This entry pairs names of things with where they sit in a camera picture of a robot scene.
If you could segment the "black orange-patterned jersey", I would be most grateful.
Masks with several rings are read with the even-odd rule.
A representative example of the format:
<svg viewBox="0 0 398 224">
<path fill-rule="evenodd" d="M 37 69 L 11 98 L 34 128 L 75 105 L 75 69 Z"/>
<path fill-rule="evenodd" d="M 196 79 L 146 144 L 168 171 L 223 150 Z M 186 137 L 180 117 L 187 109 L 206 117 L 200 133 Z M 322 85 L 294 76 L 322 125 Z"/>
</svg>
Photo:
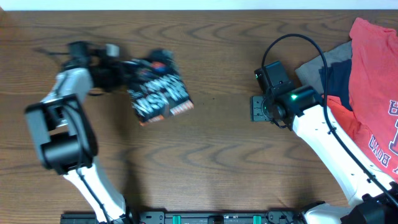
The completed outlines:
<svg viewBox="0 0 398 224">
<path fill-rule="evenodd" d="M 194 109 L 171 51 L 154 49 L 146 58 L 124 61 L 123 69 L 141 126 Z"/>
</svg>

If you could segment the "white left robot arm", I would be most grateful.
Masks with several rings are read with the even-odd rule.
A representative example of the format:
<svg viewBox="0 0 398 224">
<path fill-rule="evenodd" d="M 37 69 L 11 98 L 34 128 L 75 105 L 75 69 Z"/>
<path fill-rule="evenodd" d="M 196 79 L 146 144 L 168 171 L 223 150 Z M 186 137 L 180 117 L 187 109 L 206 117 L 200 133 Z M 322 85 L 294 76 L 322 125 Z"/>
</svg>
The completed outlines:
<svg viewBox="0 0 398 224">
<path fill-rule="evenodd" d="M 121 86 L 119 47 L 85 41 L 67 47 L 69 60 L 61 65 L 53 88 L 24 112 L 36 155 L 43 167 L 80 191 L 97 223 L 139 223 L 99 164 L 96 136 L 82 107 L 92 89 Z"/>
</svg>

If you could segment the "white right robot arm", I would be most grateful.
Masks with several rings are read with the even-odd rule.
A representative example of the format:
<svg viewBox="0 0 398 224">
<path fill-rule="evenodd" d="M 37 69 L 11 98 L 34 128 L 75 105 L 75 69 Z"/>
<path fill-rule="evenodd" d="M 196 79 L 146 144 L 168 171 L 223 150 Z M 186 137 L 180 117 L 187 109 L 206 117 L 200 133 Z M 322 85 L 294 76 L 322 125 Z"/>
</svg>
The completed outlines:
<svg viewBox="0 0 398 224">
<path fill-rule="evenodd" d="M 397 223 L 397 183 L 378 169 L 337 123 L 310 86 L 273 87 L 250 99 L 251 120 L 287 128 L 303 139 L 341 187 L 347 207 L 315 202 L 293 223 Z"/>
</svg>

